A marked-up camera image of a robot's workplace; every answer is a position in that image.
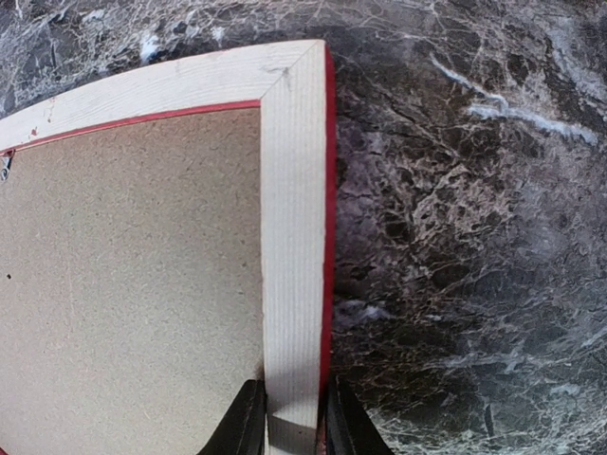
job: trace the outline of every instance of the brown backing board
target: brown backing board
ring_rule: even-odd
[[[259,372],[259,121],[168,118],[15,157],[0,186],[9,454],[194,454]]]

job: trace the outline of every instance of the marble countertop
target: marble countertop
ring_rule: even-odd
[[[603,0],[0,0],[0,117],[302,38],[337,65],[335,369],[384,439],[605,453]]]

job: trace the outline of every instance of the dark marble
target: dark marble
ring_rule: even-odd
[[[335,365],[398,454],[607,452],[602,0],[4,0],[0,115],[218,48],[323,38]]]

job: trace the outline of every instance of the red painted edge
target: red painted edge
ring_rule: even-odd
[[[260,107],[260,106],[261,106],[260,100],[245,100],[245,101],[237,101],[237,102],[225,102],[225,103],[221,103],[221,104],[211,104],[208,106],[197,106],[197,107],[191,107],[188,109],[179,109],[176,111],[156,112],[156,113],[148,114],[145,116],[121,118],[120,120],[108,121],[106,123],[100,123],[98,125],[86,126],[84,128],[79,128],[77,130],[71,130],[71,131],[59,133],[58,135],[32,140],[31,142],[27,142],[25,144],[17,145],[15,147],[6,149],[6,150],[0,152],[0,155],[3,155],[9,151],[19,151],[19,150],[23,150],[23,149],[28,149],[30,147],[46,144],[46,143],[52,142],[54,140],[66,139],[68,137],[73,137],[73,136],[78,136],[78,135],[85,135],[86,133],[92,133],[94,131],[99,131],[99,130],[106,130],[108,128],[114,128],[117,126],[133,125],[135,123],[142,123],[143,121],[159,120],[162,118],[191,116],[193,114],[204,114],[204,113],[209,113],[209,112],[230,111],[233,109],[249,109],[249,108]]]
[[[324,237],[324,289],[321,339],[321,396],[323,412],[331,369],[331,329],[333,325],[333,283],[335,280],[335,229],[337,216],[337,93],[335,66],[328,46],[324,47],[326,72],[326,200]]]

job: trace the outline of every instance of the marble surface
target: marble surface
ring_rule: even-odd
[[[0,0],[0,115],[300,38],[337,64],[335,368],[382,436],[605,453],[603,0]]]

